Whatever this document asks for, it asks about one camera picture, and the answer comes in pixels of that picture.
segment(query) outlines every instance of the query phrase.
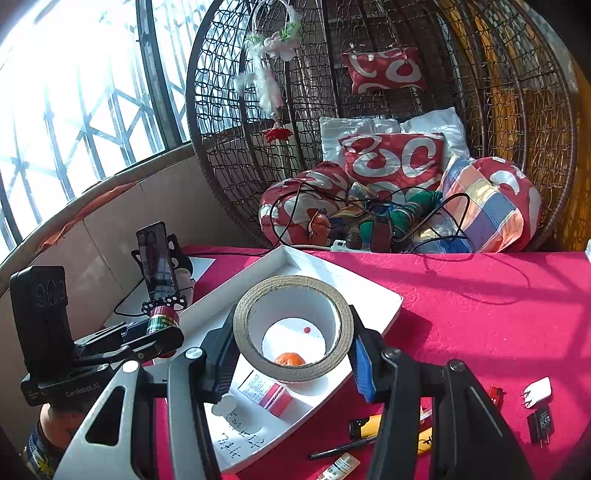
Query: red cushion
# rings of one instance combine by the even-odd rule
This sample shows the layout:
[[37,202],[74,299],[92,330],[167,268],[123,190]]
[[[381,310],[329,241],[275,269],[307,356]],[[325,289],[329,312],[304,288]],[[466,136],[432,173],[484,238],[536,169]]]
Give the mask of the red cushion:
[[520,169],[503,158],[479,158],[473,163],[473,166],[521,212],[523,217],[521,236],[503,251],[522,251],[534,236],[538,226],[541,209],[541,197],[538,190]]
[[[298,196],[298,188],[303,182],[306,184]],[[309,185],[321,193],[310,192]],[[322,162],[313,170],[304,171],[293,179],[275,183],[261,197],[259,221],[263,234],[275,245],[277,237],[289,225],[281,239],[289,245],[307,244],[308,225],[316,212],[325,210],[330,217],[346,205],[345,202],[329,199],[322,193],[344,199],[348,189],[349,179],[343,168],[329,161]]]
[[[441,134],[350,135],[340,144],[345,172],[382,198],[408,187],[437,190],[441,181]],[[404,201],[404,194],[392,200]]]
[[343,53],[353,82],[354,95],[370,89],[389,90],[404,86],[427,89],[421,71],[421,60],[415,47],[392,48],[375,53]]

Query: window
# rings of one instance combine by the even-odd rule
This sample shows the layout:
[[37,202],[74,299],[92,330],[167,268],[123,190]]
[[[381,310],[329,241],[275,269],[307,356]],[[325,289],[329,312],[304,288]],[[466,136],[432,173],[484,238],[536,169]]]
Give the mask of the window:
[[[95,183],[189,140],[187,62],[211,4],[44,2],[43,16],[0,64],[0,261]],[[155,25],[143,43],[138,12]],[[145,74],[146,50],[160,52],[160,75]],[[167,92],[164,109],[152,104],[155,91]]]

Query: green fabric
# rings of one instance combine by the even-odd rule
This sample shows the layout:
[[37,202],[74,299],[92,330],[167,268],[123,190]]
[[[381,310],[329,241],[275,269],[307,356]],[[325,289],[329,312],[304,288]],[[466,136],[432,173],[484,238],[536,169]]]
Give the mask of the green fabric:
[[[416,193],[400,207],[391,210],[389,213],[392,222],[392,234],[396,238],[402,238],[412,230],[413,226],[431,213],[443,197],[441,192],[430,192],[423,190]],[[374,223],[364,222],[359,225],[359,233],[363,243],[370,244]]]

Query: wicker hanging chair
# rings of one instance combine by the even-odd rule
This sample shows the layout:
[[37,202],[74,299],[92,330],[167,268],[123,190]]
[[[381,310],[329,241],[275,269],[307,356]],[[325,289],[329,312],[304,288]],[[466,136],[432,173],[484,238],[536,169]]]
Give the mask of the wicker hanging chair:
[[[275,60],[280,114],[295,135],[267,144],[273,122],[254,87],[239,98],[236,75],[250,69],[245,36],[256,0],[215,0],[203,19],[187,72],[187,123],[213,192],[263,247],[259,200],[271,184],[322,161],[319,118],[381,116],[400,122],[455,107],[472,156],[511,160],[540,191],[543,212],[528,249],[560,219],[573,182],[576,129],[564,74],[517,0],[291,0],[302,14],[294,60]],[[261,9],[259,33],[285,26],[280,2]],[[417,47],[428,84],[351,94],[341,53]]]

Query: orange fruit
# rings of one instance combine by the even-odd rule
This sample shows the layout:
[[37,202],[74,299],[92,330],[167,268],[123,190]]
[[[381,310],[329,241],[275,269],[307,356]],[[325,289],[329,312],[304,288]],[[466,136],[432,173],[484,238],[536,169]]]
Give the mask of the orange fruit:
[[288,367],[299,367],[300,365],[305,365],[306,361],[297,353],[286,352],[275,358],[275,363]]

